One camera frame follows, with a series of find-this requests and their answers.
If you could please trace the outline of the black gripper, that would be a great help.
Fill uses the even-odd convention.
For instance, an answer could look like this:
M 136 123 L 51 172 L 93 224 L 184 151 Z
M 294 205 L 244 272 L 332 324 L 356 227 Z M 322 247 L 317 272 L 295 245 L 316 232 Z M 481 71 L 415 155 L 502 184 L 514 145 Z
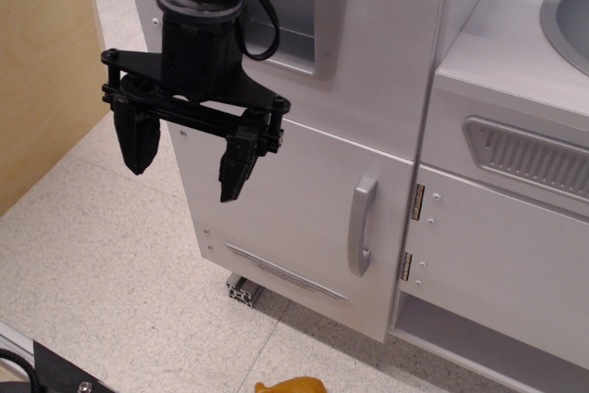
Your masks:
M 235 201 L 258 157 L 281 147 L 290 103 L 245 73 L 235 21 L 194 24 L 165 15 L 162 24 L 161 52 L 111 48 L 100 55 L 123 162 L 134 175 L 145 172 L 157 154 L 160 121 L 225 138 L 220 201 Z

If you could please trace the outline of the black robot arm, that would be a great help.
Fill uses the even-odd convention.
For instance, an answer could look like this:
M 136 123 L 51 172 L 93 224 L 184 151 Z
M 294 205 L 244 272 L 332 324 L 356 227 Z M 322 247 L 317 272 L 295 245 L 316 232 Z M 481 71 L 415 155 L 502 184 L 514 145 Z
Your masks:
M 277 152 L 289 101 L 250 78 L 241 16 L 247 0 L 156 0 L 163 14 L 161 52 L 109 49 L 103 98 L 110 105 L 125 165 L 152 163 L 162 121 L 222 137 L 222 202 L 239 196 L 259 157 Z M 259 0 L 271 22 L 270 0 Z

